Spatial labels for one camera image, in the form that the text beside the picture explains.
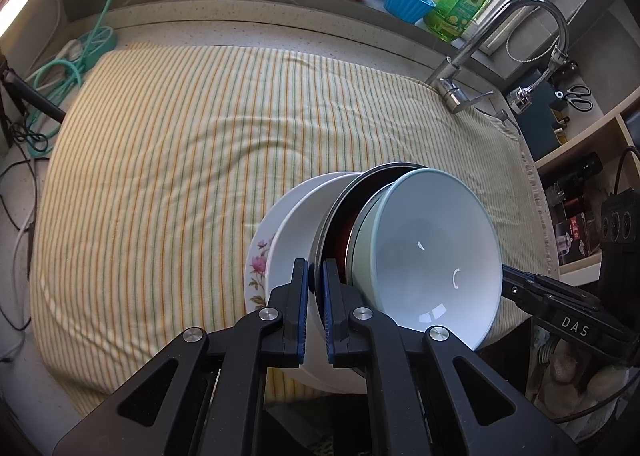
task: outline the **white plate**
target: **white plate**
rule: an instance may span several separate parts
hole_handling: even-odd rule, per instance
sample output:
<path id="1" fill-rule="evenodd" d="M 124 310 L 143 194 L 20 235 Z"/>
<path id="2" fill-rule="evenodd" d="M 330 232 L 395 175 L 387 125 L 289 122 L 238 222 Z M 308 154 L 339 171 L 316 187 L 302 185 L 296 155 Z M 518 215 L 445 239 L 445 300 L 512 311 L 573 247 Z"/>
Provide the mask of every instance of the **white plate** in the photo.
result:
<path id="1" fill-rule="evenodd" d="M 247 313 L 265 306 L 264 271 L 271 248 L 271 241 L 276 232 L 278 232 L 278 228 L 284 218 L 313 189 L 321 186 L 324 182 L 345 174 L 351 174 L 351 172 L 328 172 L 303 181 L 283 195 L 267 211 L 254 234 L 244 264 L 244 309 Z"/>
<path id="2" fill-rule="evenodd" d="M 314 237 L 325 214 L 340 193 L 359 175 L 345 174 L 323 183 L 302 198 L 287 215 L 271 243 L 265 271 L 267 296 L 273 288 L 290 281 L 296 258 L 308 259 Z M 300 383 L 321 391 L 365 394 L 367 385 L 364 378 L 351 369 L 335 369 L 329 365 L 324 327 L 316 306 L 316 298 L 311 293 L 306 310 L 304 363 L 297 369 L 283 371 Z"/>

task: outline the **chrome faucet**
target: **chrome faucet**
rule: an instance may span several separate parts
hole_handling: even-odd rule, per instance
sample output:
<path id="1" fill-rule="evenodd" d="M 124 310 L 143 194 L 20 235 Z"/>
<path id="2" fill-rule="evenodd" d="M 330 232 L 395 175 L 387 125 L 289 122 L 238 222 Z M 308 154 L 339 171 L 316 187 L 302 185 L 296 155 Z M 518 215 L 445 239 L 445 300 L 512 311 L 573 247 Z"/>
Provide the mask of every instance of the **chrome faucet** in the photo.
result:
<path id="1" fill-rule="evenodd" d="M 559 35 L 558 42 L 554 45 L 553 51 L 551 52 L 549 66 L 542 74 L 542 77 L 527 88 L 517 88 L 513 90 L 507 96 L 509 107 L 517 115 L 526 110 L 531 104 L 531 93 L 564 64 L 569 48 L 569 25 L 562 15 L 562 12 L 560 12 L 560 9 L 549 0 L 506 0 L 491 19 L 484 23 L 474 36 L 466 42 L 458 54 L 453 59 L 447 57 L 427 79 L 427 84 L 437 90 L 451 113 L 465 110 L 479 100 L 493 94 L 493 92 L 490 91 L 479 97 L 469 99 L 464 91 L 454 84 L 453 79 L 459 73 L 460 67 L 480 48 L 480 45 L 495 32 L 513 12 L 523 6 L 536 6 L 548 11 L 558 22 Z M 502 116 L 498 116 L 501 120 L 505 120 L 508 117 L 506 112 L 503 111 L 500 113 L 503 113 Z"/>

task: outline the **white bowl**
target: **white bowl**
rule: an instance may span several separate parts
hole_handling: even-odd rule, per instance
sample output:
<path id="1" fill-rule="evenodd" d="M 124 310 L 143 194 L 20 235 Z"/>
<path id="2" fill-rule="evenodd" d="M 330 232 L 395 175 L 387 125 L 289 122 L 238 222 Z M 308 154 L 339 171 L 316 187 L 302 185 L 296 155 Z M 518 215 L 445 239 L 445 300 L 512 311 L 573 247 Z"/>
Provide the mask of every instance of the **white bowl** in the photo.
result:
<path id="1" fill-rule="evenodd" d="M 364 218 L 351 279 L 399 326 L 444 326 L 476 349 L 500 302 L 500 246 L 465 184 L 443 171 L 418 169 L 399 178 Z"/>
<path id="2" fill-rule="evenodd" d="M 282 222 L 271 242 L 265 270 L 267 299 L 271 290 L 291 280 L 296 258 L 308 259 L 316 232 L 325 214 L 340 193 L 357 178 L 359 173 L 345 174 L 323 183 L 307 194 Z M 304 363 L 297 369 L 283 369 L 291 378 L 327 392 L 355 392 L 365 394 L 364 378 L 348 368 L 335 369 L 326 354 L 326 336 L 316 306 L 316 298 L 309 293 L 306 319 L 306 346 Z"/>

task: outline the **green dish soap bottle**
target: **green dish soap bottle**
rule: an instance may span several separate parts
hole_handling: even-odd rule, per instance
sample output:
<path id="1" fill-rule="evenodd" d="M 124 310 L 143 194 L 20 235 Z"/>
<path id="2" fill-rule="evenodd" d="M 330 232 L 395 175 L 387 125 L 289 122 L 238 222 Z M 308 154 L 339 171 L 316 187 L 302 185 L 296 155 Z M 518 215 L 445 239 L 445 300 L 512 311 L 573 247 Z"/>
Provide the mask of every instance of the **green dish soap bottle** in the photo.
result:
<path id="1" fill-rule="evenodd" d="M 459 38 L 489 0 L 435 0 L 436 7 L 424 16 L 427 28 L 443 41 Z"/>

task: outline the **metal bolt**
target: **metal bolt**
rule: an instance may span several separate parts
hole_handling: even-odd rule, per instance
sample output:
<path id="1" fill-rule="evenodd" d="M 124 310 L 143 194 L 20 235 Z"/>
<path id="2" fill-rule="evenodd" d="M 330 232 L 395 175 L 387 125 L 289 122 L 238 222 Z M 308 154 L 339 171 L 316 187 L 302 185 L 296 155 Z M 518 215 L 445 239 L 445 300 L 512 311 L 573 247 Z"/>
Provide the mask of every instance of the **metal bolt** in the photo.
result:
<path id="1" fill-rule="evenodd" d="M 359 321 L 366 321 L 373 317 L 373 312 L 369 308 L 361 306 L 353 310 L 353 316 Z"/>
<path id="2" fill-rule="evenodd" d="M 262 308 L 258 315 L 263 321 L 272 321 L 278 317 L 278 310 L 275 308 Z"/>
<path id="3" fill-rule="evenodd" d="M 202 338 L 202 330 L 200 328 L 188 328 L 183 332 L 182 338 L 187 342 L 198 342 Z"/>
<path id="4" fill-rule="evenodd" d="M 449 330 L 442 326 L 434 326 L 429 330 L 429 337 L 438 342 L 445 341 L 449 338 Z"/>

